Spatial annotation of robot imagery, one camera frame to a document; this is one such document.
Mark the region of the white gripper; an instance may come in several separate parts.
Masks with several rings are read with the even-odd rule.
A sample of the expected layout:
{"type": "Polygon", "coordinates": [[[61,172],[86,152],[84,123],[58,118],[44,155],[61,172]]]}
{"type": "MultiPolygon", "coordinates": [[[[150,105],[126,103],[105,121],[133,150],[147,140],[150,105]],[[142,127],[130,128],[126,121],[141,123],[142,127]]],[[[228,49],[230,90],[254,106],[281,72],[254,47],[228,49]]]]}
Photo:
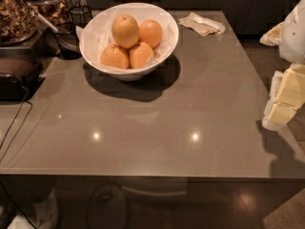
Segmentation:
{"type": "Polygon", "coordinates": [[[305,104],[305,0],[300,0],[287,15],[262,35],[259,42],[279,46],[280,57],[292,64],[284,73],[276,71],[272,78],[262,126],[271,131],[286,127],[305,104]]]}

